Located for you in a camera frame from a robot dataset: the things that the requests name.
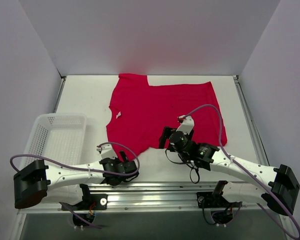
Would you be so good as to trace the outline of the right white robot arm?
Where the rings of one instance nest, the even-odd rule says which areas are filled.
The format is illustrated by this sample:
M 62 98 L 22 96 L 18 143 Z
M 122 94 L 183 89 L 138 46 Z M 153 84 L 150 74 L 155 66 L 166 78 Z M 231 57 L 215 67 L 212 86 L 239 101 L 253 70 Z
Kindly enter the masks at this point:
M 300 184 L 293 170 L 284 164 L 279 167 L 253 163 L 226 153 L 221 147 L 192 140 L 192 131 L 164 127 L 159 138 L 159 148 L 165 145 L 177 153 L 183 165 L 195 171 L 205 169 L 233 176 L 242 183 L 218 181 L 212 193 L 213 203 L 247 202 L 266 205 L 272 211 L 287 216 L 293 214 Z

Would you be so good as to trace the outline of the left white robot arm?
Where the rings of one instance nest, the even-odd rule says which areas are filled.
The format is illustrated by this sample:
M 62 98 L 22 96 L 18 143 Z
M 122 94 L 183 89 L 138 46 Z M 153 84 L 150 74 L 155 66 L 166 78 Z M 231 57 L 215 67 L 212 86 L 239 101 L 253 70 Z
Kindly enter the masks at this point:
M 14 207 L 18 210 L 34 207 L 41 202 L 62 202 L 85 210 L 90 206 L 89 184 L 117 186 L 139 175 L 140 161 L 120 161 L 116 155 L 82 165 L 66 165 L 50 158 L 28 154 L 34 161 L 13 176 Z

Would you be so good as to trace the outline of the red t-shirt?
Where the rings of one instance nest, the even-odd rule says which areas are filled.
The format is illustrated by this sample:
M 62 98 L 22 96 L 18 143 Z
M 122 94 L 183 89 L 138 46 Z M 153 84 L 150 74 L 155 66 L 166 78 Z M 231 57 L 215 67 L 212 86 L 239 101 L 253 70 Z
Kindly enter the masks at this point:
M 204 105 L 201 110 L 192 110 Z M 106 126 L 108 141 L 130 148 L 129 160 L 149 148 L 157 149 L 164 127 L 177 128 L 178 117 L 191 113 L 194 120 L 192 139 L 214 146 L 228 142 L 225 126 L 211 82 L 152 86 L 145 75 L 121 73 L 109 103 L 112 117 Z

